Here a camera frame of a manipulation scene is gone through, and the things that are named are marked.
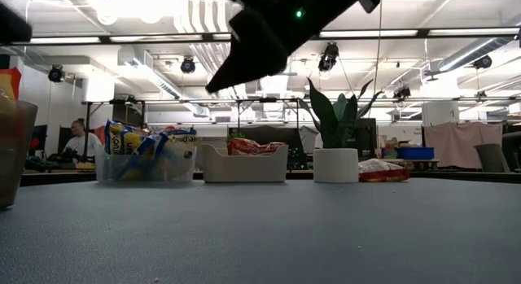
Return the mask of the ceiling light strip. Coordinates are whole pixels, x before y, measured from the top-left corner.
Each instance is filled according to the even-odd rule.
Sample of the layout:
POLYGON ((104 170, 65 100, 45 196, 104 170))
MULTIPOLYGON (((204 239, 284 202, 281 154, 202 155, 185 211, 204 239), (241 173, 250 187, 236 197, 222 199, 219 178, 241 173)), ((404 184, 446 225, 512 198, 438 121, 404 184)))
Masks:
POLYGON ((495 36, 498 35, 515 35, 519 31, 519 27, 513 28, 451 28, 451 29, 431 29, 429 36, 495 36))
POLYGON ((200 34, 176 34, 176 35, 146 35, 146 36, 120 36, 109 37, 112 42, 192 42, 200 41, 200 34))
POLYGON ((30 40, 31 44, 90 44, 99 43, 98 37, 35 37, 30 40))
POLYGON ((323 31, 320 37, 408 37, 415 36, 416 29, 412 30, 357 30, 357 31, 323 31))

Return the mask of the red beef ramen pack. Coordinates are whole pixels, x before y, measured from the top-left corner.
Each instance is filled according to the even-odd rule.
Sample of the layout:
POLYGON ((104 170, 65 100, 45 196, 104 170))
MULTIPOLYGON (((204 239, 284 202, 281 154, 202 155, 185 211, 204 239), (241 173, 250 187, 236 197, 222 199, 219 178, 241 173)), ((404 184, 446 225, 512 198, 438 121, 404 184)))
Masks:
POLYGON ((398 182, 409 179, 409 171, 397 164, 380 159, 368 159, 358 163, 359 182, 398 182))
POLYGON ((259 155, 272 155, 278 148, 285 146, 284 142, 270 142, 265 145, 259 145, 259 155))
POLYGON ((260 155, 265 148, 253 140, 231 138, 227 144, 228 155, 260 155))

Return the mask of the snake plant in white pot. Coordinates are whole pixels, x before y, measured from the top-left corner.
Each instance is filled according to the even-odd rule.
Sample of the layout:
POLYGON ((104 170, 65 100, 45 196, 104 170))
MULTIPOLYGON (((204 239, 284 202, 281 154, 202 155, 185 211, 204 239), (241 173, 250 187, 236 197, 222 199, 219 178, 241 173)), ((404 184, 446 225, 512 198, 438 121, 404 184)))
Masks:
POLYGON ((313 120, 322 139, 322 147, 313 151, 313 179, 321 183, 359 181, 358 152, 355 148, 357 122, 369 112, 381 93, 376 92, 363 107, 359 97, 341 94, 335 103, 309 82, 309 101, 297 100, 313 120))

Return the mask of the grey chair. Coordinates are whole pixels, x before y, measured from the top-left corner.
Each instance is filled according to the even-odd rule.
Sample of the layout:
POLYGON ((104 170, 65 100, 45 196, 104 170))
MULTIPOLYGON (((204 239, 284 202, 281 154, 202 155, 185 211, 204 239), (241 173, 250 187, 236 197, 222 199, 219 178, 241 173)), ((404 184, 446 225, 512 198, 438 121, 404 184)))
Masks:
POLYGON ((499 144, 475 146, 479 161, 485 173, 509 173, 510 168, 499 144))

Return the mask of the dark grey plastic bin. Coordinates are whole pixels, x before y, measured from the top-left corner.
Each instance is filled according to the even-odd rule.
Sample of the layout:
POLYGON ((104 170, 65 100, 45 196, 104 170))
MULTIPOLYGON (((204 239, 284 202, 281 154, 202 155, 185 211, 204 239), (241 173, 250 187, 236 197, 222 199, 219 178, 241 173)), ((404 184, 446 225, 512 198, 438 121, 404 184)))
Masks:
POLYGON ((15 202, 38 106, 0 97, 0 209, 15 202))

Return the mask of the silver air duct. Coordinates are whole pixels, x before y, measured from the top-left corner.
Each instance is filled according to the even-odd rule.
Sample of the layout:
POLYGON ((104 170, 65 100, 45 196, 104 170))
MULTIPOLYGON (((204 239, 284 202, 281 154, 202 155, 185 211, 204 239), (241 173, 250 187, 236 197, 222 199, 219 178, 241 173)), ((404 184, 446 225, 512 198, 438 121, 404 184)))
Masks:
POLYGON ((468 46, 465 46, 447 58, 441 60, 438 64, 437 71, 443 73, 460 68, 466 64, 476 61, 477 59, 481 59, 488 53, 509 44, 513 40, 514 36, 476 40, 468 46))

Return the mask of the orange chicken ramen pack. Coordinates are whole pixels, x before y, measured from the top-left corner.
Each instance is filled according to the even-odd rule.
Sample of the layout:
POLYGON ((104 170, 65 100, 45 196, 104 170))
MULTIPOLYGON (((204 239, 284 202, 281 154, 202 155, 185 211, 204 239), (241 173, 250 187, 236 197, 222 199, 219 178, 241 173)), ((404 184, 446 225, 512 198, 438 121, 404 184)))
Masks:
POLYGON ((21 73, 17 68, 0 69, 0 115, 13 114, 20 95, 21 73))

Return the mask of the black table frame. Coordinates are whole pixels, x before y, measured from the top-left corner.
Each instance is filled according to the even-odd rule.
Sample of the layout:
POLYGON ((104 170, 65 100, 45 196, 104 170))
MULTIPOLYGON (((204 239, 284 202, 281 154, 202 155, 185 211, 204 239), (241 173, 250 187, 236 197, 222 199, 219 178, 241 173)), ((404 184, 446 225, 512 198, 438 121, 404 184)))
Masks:
MULTIPOLYGON (((478 173, 455 171, 413 171, 411 178, 432 178, 461 181, 485 181, 521 184, 521 173, 478 173)), ((63 183, 95 181, 95 173, 26 173, 20 180, 20 187, 42 186, 63 183)))

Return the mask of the dark chair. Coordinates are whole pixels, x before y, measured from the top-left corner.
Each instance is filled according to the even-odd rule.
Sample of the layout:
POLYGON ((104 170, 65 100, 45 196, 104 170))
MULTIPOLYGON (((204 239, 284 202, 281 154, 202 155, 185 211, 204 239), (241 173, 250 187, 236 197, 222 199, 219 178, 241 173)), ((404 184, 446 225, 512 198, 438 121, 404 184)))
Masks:
POLYGON ((505 133, 501 148, 510 171, 521 171, 521 131, 505 133))

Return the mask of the pink cloth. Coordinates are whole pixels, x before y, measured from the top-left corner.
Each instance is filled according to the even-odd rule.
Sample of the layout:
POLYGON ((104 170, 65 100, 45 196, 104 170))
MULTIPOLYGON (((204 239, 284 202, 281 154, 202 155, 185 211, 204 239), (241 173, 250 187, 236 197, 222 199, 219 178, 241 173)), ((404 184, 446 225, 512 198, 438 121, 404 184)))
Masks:
POLYGON ((444 123, 424 127, 423 134, 426 146, 434 148, 439 167, 471 169, 482 168, 475 146, 501 145, 502 135, 502 124, 488 125, 480 122, 444 123))

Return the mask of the person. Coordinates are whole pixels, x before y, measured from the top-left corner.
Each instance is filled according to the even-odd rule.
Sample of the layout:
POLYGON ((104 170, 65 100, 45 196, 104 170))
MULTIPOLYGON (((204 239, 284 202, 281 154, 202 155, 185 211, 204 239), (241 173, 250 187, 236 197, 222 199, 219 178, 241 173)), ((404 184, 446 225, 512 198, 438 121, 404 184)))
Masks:
POLYGON ((70 157, 73 163, 95 162, 95 155, 102 149, 102 143, 94 134, 85 129, 85 120, 79 118, 71 124, 72 137, 63 149, 66 157, 70 157))

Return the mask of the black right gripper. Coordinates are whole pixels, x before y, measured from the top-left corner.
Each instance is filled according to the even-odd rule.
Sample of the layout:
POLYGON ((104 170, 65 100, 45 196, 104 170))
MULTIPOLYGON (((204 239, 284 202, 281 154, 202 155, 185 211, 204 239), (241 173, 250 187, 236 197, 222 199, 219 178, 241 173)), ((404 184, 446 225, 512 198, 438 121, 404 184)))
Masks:
POLYGON ((209 93, 284 70, 287 52, 316 36, 355 3, 371 13, 381 0, 230 0, 243 9, 230 20, 230 53, 206 85, 209 93))

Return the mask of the clear plastic bin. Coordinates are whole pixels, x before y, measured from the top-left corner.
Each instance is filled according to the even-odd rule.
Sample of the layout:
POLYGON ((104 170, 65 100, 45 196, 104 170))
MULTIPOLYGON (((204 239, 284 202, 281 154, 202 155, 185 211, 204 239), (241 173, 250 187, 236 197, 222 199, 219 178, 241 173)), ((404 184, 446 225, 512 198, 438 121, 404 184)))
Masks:
POLYGON ((156 155, 109 155, 95 152, 96 180, 103 184, 180 184, 193 180, 197 148, 186 144, 164 146, 156 155))

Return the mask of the white plastic bin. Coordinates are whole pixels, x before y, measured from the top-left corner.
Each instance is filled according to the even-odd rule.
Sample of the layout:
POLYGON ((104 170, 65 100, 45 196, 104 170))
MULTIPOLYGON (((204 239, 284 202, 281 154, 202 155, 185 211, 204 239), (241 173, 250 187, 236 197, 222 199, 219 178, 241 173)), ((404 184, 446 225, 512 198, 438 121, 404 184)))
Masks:
POLYGON ((284 182, 288 145, 271 155, 222 155, 211 144, 203 144, 203 176, 208 183, 284 182))

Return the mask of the black monitor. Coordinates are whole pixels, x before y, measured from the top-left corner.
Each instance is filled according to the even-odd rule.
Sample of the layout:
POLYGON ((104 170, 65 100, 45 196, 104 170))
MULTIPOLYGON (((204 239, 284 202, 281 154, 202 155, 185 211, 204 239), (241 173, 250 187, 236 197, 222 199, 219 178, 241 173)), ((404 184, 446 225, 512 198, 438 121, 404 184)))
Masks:
POLYGON ((289 146, 287 169, 297 170, 306 168, 306 154, 297 128, 272 127, 268 125, 228 128, 230 138, 246 138, 260 145, 270 142, 283 142, 289 146))

